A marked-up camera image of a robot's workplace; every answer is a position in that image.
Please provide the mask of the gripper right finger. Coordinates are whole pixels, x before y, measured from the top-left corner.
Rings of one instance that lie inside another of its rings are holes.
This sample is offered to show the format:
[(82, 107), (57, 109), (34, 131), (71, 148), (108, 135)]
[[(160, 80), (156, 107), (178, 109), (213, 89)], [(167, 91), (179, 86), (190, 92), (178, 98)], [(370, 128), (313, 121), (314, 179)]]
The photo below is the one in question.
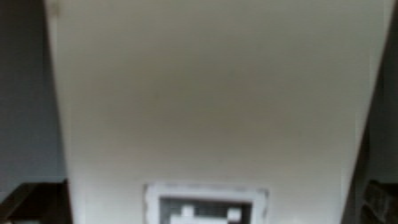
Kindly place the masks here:
[(398, 224), (398, 183), (368, 182), (357, 224)]

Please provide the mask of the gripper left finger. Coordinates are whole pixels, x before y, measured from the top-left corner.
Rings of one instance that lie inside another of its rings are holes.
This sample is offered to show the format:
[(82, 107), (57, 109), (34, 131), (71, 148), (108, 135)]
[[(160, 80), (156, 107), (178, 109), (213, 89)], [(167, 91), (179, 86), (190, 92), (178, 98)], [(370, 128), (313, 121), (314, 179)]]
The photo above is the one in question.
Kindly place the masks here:
[(16, 187), (0, 202), (0, 224), (73, 224), (67, 182)]

